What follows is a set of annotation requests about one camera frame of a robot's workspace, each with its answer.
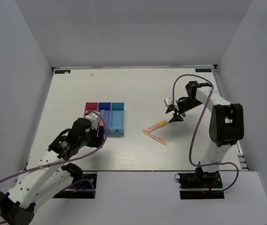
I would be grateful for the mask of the orange cap pink highlighter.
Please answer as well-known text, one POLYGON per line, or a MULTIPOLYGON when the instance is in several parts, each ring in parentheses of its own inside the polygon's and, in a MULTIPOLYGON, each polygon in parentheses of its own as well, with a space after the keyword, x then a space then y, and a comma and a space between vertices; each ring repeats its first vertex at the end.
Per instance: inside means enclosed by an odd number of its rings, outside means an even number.
POLYGON ((163 121, 161 121, 161 122, 159 122, 159 123, 157 123, 157 124, 155 124, 155 125, 153 125, 153 126, 147 128, 147 130, 148 130, 149 132, 153 132, 153 131, 155 131, 155 130, 157 130, 157 129, 163 127, 163 126, 166 126, 167 124, 168 124, 168 122, 167 122, 166 120, 163 120, 163 121))

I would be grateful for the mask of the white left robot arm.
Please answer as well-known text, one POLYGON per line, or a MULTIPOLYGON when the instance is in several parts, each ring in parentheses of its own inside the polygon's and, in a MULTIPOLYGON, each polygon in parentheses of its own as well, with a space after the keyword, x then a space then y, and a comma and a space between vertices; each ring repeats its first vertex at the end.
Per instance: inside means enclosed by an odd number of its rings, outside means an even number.
POLYGON ((10 225, 28 225, 36 211, 60 191, 78 187, 87 179, 74 164, 74 156, 88 146, 99 149, 104 143, 105 126, 99 126, 100 116, 90 111, 78 118, 71 128, 63 130, 49 145, 37 169, 6 193, 0 192, 0 216, 10 225))

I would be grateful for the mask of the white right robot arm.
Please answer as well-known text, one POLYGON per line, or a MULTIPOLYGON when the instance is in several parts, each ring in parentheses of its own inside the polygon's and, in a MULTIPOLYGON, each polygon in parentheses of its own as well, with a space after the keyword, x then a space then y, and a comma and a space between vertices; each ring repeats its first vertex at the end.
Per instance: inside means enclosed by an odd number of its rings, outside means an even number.
POLYGON ((214 91, 213 85, 207 82, 191 81, 185 89, 186 97, 181 97, 177 101, 169 97, 165 98, 166 113, 174 112, 170 123, 183 121, 187 111, 204 105, 191 140, 189 161, 196 168, 202 169, 196 173, 195 181, 199 186, 206 187, 211 183, 212 175, 219 171, 228 150, 244 137, 243 107, 241 104, 233 104, 222 98, 214 91), (211 142, 205 156, 200 162, 194 164, 192 162, 193 144, 205 110, 211 112, 208 129, 211 142))

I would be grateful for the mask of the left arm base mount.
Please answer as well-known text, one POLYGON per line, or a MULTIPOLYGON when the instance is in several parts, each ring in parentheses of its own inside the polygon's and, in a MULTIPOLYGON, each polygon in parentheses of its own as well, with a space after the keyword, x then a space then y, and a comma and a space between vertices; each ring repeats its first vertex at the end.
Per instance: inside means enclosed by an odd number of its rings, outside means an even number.
POLYGON ((82 178, 85 179, 64 191, 60 191, 54 199, 95 199, 97 173, 83 173, 82 178))

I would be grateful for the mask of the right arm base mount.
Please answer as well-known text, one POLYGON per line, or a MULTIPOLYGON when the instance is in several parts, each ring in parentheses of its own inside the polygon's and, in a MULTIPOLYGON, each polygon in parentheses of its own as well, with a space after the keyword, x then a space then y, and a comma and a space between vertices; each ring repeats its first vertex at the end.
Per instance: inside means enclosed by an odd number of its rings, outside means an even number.
POLYGON ((174 178, 179 183, 181 200, 224 199, 223 183, 219 172, 211 177, 194 173, 177 173, 174 178))

